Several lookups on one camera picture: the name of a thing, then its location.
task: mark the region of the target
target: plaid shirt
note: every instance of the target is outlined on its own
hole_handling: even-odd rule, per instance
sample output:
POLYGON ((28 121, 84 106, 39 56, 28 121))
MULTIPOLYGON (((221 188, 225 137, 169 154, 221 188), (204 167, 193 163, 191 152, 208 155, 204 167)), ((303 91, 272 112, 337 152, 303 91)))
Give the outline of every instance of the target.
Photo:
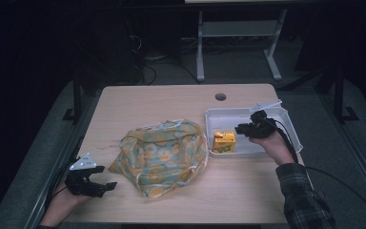
POLYGON ((284 164, 276 170, 285 197, 284 215, 291 228, 335 228, 329 206, 312 188, 305 167, 284 164))

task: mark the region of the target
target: person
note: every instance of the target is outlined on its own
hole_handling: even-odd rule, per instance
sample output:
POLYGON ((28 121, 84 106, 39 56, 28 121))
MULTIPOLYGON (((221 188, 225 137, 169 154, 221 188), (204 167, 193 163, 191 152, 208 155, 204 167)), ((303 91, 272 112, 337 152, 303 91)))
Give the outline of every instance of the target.
POLYGON ((259 144, 278 165, 275 172, 284 195, 284 215, 291 228, 330 229, 335 219, 327 205, 314 191, 305 167, 295 163, 284 139, 275 131, 266 138, 249 138, 259 144))
MULTIPOLYGON (((305 167, 295 163, 278 132, 266 138, 249 138, 259 144, 278 165, 276 173, 284 195, 284 215, 293 229, 332 229, 336 222, 329 206, 312 188, 305 167)), ((57 190, 64 189, 62 184, 57 190)), ((91 197, 75 196, 68 189, 57 191, 38 229, 57 227, 72 210, 91 197)))

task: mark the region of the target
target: white tray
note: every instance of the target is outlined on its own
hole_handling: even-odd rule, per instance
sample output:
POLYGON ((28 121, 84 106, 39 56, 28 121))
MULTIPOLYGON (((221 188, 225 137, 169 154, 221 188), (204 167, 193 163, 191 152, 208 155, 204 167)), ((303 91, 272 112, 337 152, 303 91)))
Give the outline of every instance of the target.
MULTIPOLYGON (((293 123, 288 116, 288 111, 278 107, 267 108, 264 110, 267 117, 273 118, 281 122, 288 131, 291 141, 294 144, 295 151, 299 153, 302 145, 296 135, 293 123)), ((210 109, 206 112, 207 140, 209 145, 210 156, 217 158, 229 157, 252 157, 259 154, 265 154, 263 148, 249 141, 244 135, 237 135, 234 128, 240 123, 250 123, 251 114, 249 108, 232 108, 232 109, 210 109), (234 131, 236 136, 236 144, 232 153, 214 153, 212 151, 213 138, 215 131, 234 131)), ((286 131, 277 123, 277 127, 281 128, 284 133, 286 131)))

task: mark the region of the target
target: yellow package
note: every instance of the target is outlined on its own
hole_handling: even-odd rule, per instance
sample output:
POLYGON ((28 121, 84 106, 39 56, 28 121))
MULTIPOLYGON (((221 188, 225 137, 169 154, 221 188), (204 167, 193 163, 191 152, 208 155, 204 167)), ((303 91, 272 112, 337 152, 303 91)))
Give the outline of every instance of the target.
POLYGON ((213 152, 214 153, 232 153, 236 139, 233 131, 214 132, 213 133, 213 152))

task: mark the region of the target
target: orange flower pattern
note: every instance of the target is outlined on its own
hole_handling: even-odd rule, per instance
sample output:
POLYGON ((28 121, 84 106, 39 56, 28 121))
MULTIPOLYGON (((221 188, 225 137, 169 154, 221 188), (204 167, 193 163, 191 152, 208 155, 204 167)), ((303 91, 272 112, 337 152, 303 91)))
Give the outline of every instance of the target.
POLYGON ((143 197, 158 198, 204 171, 207 140, 187 119, 129 131, 109 170, 127 177, 143 197))

